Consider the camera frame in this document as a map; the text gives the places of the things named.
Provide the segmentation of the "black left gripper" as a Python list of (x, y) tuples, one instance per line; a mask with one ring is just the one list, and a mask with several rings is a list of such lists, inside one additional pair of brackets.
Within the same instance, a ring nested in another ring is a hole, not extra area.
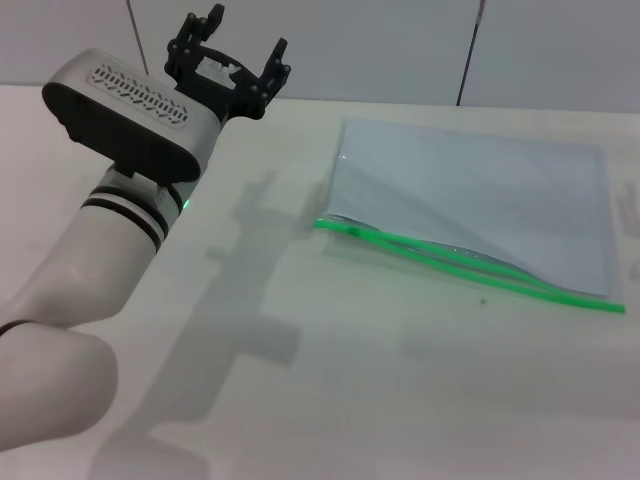
[[(216, 50), (200, 47), (220, 26), (225, 6), (217, 3), (206, 17), (189, 13), (168, 46), (165, 72), (176, 81), (175, 89), (211, 110), (219, 121), (236, 117), (261, 119), (270, 101), (287, 83), (291, 67), (284, 62), (288, 41), (280, 38), (263, 72), (256, 76), (242, 63)], [(198, 73), (203, 60), (227, 67), (218, 77)]]

